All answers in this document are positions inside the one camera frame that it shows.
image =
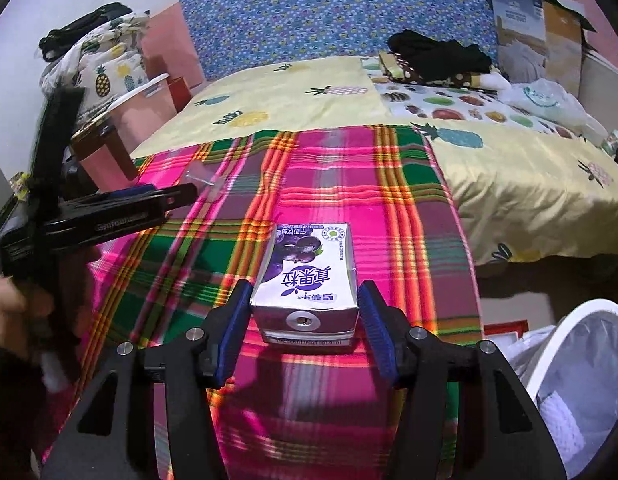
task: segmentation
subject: blue gripper pad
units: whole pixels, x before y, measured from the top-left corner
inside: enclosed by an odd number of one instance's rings
[[[373,280],[358,288],[358,310],[380,375],[399,386],[413,372],[405,339],[409,321],[402,310],[385,303]]]
[[[107,198],[122,198],[128,196],[137,196],[155,191],[153,184],[140,184],[140,186],[129,187],[127,189],[119,189],[109,193]]]
[[[209,339],[199,364],[208,388],[223,387],[233,375],[251,317],[252,290],[247,280],[238,280],[227,303],[212,309],[202,324]]]

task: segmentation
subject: white laundry basket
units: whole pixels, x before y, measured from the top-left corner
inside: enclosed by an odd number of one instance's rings
[[[618,461],[618,305],[583,303],[540,346],[510,363],[538,406],[568,478],[610,478],[600,468]]]

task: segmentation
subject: purple juice carton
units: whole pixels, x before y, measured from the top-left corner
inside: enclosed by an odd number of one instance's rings
[[[277,225],[251,306],[267,343],[351,345],[358,293],[349,224]]]

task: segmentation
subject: grape illustration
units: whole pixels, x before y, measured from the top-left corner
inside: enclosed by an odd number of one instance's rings
[[[282,272],[282,262],[276,262],[273,259],[269,261],[267,266],[267,270],[265,270],[265,275],[262,278],[262,282],[268,282],[269,280],[273,280],[276,276],[278,276]]]
[[[274,255],[280,260],[294,260],[297,254],[298,248],[294,244],[278,244],[274,247]]]
[[[305,236],[298,240],[296,247],[301,253],[313,253],[320,247],[321,242],[315,236]]]
[[[285,254],[284,256],[282,256],[282,259],[287,261],[287,262],[295,262],[295,259],[298,257],[298,253],[296,253],[295,251],[291,251],[287,254]]]
[[[296,245],[298,243],[298,240],[300,240],[300,236],[298,235],[284,235],[280,243],[283,245]]]
[[[308,264],[309,262],[313,262],[315,259],[315,254],[313,253],[301,253],[298,254],[294,260],[295,263],[302,262],[304,264]]]

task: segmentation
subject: human hand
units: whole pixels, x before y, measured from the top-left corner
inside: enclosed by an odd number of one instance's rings
[[[73,333],[80,336],[89,326],[93,277],[87,264],[100,258],[100,250],[78,250],[60,261],[62,302]],[[54,311],[54,299],[43,288],[0,276],[0,347],[25,361],[31,359],[29,323]]]

